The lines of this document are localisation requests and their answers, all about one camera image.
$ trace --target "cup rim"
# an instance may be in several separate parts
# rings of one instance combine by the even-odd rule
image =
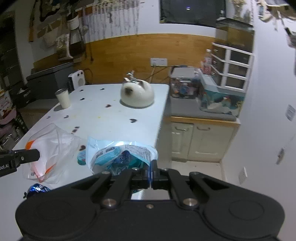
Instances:
[[[58,90],[58,91],[55,92],[55,95],[62,94],[64,92],[66,92],[66,91],[68,91],[68,89],[66,89],[66,88],[60,89],[60,90]]]

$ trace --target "vase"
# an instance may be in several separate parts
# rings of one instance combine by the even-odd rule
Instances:
[[[241,21],[242,18],[241,18],[241,12],[242,12],[242,4],[234,4],[234,16],[233,16],[233,19],[236,19],[236,20],[239,20]]]

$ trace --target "white table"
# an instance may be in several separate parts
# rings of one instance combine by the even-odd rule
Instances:
[[[164,84],[152,86],[155,102],[144,109],[128,108],[120,103],[121,84],[82,86],[70,94],[71,106],[68,109],[54,111],[60,109],[57,104],[24,135],[14,149],[23,149],[34,133],[50,123],[69,133],[75,126],[79,126],[75,135],[85,140],[91,136],[102,140],[138,141],[156,147],[169,87]],[[92,173],[87,166],[78,165],[74,157],[69,160],[67,170],[58,184],[44,185],[57,188],[90,175]],[[15,210],[23,201],[23,193],[33,184],[33,181],[22,176],[22,167],[17,172],[0,178],[0,241],[20,239]]]

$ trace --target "white door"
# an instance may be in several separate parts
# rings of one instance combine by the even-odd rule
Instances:
[[[233,131],[233,127],[195,124],[188,159],[219,162]]]
[[[192,130],[192,124],[172,122],[172,157],[187,159]]]

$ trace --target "animal-shaped teapot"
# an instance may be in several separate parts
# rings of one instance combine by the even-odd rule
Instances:
[[[136,108],[145,108],[153,104],[154,91],[148,82],[144,80],[137,80],[133,76],[134,71],[127,73],[130,79],[124,78],[124,83],[121,86],[121,101]]]

